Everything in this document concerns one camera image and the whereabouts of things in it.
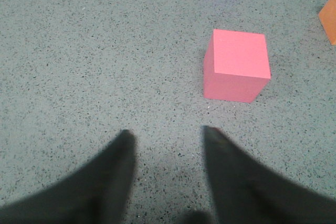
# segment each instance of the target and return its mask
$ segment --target cube top face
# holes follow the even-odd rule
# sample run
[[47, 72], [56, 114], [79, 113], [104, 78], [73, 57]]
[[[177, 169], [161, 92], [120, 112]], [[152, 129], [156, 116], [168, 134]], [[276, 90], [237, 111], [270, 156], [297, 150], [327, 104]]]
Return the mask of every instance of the cube top face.
[[332, 45], [336, 45], [336, 0], [328, 0], [319, 18]]
[[215, 29], [214, 72], [270, 79], [265, 35]]

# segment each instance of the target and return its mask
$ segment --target orange foam cube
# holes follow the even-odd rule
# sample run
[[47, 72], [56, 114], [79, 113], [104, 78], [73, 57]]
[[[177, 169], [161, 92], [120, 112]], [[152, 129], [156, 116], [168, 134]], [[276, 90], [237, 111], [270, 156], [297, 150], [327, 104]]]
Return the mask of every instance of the orange foam cube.
[[319, 13], [322, 26], [332, 45], [336, 45], [336, 0], [329, 0]]

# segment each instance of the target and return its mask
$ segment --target floor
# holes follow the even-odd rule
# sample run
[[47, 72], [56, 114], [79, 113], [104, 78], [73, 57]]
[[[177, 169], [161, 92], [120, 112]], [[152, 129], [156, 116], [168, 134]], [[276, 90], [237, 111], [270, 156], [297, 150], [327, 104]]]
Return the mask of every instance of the floor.
[[[124, 223], [211, 209], [202, 125], [336, 198], [336, 46], [327, 0], [1, 0], [0, 206], [138, 138]], [[271, 81], [249, 103], [203, 98], [214, 28], [266, 35]]]

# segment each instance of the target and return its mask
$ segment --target block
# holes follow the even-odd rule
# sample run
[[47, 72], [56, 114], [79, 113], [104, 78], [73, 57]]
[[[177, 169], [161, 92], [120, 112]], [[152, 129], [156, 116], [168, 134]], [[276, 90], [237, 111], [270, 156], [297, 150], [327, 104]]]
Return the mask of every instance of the block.
[[332, 45], [336, 45], [336, 0], [328, 0], [319, 13], [322, 26]]
[[253, 102], [271, 79], [265, 35], [215, 29], [203, 74], [205, 98]]

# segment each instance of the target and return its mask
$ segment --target pink foam cube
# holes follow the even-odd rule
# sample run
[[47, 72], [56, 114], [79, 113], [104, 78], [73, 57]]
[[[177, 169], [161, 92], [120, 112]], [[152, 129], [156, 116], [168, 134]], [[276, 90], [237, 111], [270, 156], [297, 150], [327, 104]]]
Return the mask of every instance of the pink foam cube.
[[253, 102], [271, 79], [265, 35], [215, 29], [203, 70], [205, 98]]

